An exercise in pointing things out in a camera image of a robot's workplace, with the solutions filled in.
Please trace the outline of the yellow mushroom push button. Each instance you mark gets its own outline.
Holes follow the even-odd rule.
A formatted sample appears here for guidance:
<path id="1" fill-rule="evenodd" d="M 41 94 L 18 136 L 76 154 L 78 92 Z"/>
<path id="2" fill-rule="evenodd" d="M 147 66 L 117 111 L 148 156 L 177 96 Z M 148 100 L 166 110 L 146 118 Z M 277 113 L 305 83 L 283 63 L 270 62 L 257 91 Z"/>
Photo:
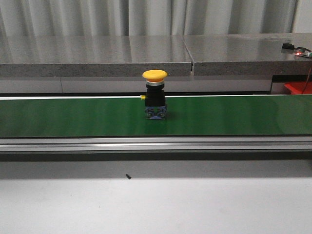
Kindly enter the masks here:
<path id="1" fill-rule="evenodd" d="M 146 95 L 141 96 L 145 100 L 146 119 L 162 120 L 167 112 L 164 94 L 164 79 L 167 73 L 163 70 L 148 70 L 142 74 L 146 79 Z"/>

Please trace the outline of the grey stone slab right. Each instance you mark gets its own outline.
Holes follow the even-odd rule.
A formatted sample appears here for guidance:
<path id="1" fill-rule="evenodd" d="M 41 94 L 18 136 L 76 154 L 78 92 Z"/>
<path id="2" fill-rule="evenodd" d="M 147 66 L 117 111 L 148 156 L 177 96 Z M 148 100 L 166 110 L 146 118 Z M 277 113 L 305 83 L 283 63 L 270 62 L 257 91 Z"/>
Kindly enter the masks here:
<path id="1" fill-rule="evenodd" d="M 310 33 L 188 35 L 183 37 L 195 76 L 306 75 L 310 58 L 282 48 L 291 43 L 312 47 Z"/>

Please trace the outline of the grey stone slab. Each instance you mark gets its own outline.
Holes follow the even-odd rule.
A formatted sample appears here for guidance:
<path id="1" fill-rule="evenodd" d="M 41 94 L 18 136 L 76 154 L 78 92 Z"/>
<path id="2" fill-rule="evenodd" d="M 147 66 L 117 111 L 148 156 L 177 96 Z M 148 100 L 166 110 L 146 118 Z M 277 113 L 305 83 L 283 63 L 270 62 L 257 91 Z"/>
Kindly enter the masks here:
<path id="1" fill-rule="evenodd" d="M 13 36 L 0 39 L 2 77 L 137 77 L 160 69 L 187 76 L 180 36 Z"/>
<path id="2" fill-rule="evenodd" d="M 188 35 L 183 37 L 195 76 L 306 75 L 310 58 L 282 48 L 291 43 L 312 47 L 310 33 Z"/>

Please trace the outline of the green conveyor belt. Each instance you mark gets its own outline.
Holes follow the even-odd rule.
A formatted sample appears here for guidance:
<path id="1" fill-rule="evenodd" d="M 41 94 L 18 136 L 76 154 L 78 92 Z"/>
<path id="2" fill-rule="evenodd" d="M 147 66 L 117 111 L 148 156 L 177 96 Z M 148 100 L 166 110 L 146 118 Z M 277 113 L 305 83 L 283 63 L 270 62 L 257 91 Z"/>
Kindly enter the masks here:
<path id="1" fill-rule="evenodd" d="M 310 135 L 310 95 L 168 97 L 164 120 L 147 120 L 139 97 L 0 102 L 0 135 L 147 137 Z"/>

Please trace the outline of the grey stone slab left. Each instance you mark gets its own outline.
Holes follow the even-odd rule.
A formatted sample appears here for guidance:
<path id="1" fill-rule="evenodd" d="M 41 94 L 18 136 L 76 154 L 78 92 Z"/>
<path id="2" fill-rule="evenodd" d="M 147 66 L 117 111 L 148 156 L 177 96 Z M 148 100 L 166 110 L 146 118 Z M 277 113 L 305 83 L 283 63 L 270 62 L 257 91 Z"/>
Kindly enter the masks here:
<path id="1" fill-rule="evenodd" d="M 2 77 L 137 77 L 160 69 L 187 76 L 180 36 L 13 36 L 0 39 Z"/>

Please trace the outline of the red plastic bin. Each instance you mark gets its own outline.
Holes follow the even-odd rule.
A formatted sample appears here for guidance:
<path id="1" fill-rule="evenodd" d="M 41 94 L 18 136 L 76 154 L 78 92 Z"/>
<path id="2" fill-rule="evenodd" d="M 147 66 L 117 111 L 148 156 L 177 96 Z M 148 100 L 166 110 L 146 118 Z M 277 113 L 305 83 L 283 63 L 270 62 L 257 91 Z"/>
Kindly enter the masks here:
<path id="1" fill-rule="evenodd" d="M 285 83 L 284 86 L 290 90 L 292 95 L 300 95 L 300 94 L 312 94 L 312 83 L 308 82 L 307 86 L 305 86 L 305 82 L 288 82 Z"/>

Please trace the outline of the black sensor module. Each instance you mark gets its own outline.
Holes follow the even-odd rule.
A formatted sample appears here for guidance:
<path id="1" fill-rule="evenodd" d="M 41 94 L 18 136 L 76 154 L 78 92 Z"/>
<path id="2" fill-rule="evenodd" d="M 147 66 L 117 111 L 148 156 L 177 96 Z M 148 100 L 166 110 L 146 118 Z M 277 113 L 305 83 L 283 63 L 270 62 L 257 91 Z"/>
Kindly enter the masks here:
<path id="1" fill-rule="evenodd" d="M 283 49 L 287 49 L 287 50 L 294 50 L 295 49 L 294 45 L 291 44 L 291 43 L 284 43 L 284 44 L 282 44 L 282 48 Z"/>

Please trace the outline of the green circuit board red LED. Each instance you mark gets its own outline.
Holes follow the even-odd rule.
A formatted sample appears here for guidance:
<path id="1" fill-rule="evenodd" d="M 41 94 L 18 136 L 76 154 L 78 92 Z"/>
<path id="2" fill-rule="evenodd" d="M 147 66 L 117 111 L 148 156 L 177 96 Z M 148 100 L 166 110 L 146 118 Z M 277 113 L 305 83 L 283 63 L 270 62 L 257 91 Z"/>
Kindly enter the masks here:
<path id="1" fill-rule="evenodd" d="M 301 56 L 305 58 L 312 58 L 312 52 L 310 50 L 298 49 L 296 50 L 295 54 L 297 56 Z"/>

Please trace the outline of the grey curtain backdrop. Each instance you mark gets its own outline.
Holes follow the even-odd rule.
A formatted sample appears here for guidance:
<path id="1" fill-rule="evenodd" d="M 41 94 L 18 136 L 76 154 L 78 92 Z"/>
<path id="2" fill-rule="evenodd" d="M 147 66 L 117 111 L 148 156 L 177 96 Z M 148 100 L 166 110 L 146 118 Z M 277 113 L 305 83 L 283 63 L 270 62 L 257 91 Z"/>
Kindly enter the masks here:
<path id="1" fill-rule="evenodd" d="M 289 33 L 295 0 L 3 0 L 2 36 Z"/>

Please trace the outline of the aluminium conveyor front rail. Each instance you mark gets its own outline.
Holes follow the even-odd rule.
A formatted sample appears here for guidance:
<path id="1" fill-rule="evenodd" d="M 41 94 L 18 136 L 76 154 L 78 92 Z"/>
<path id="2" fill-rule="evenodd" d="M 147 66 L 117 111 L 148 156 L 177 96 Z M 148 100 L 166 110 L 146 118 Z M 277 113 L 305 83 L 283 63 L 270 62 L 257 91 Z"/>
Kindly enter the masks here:
<path id="1" fill-rule="evenodd" d="M 235 152 L 311 151 L 311 136 L 188 136 L 1 139 L 15 152 Z"/>

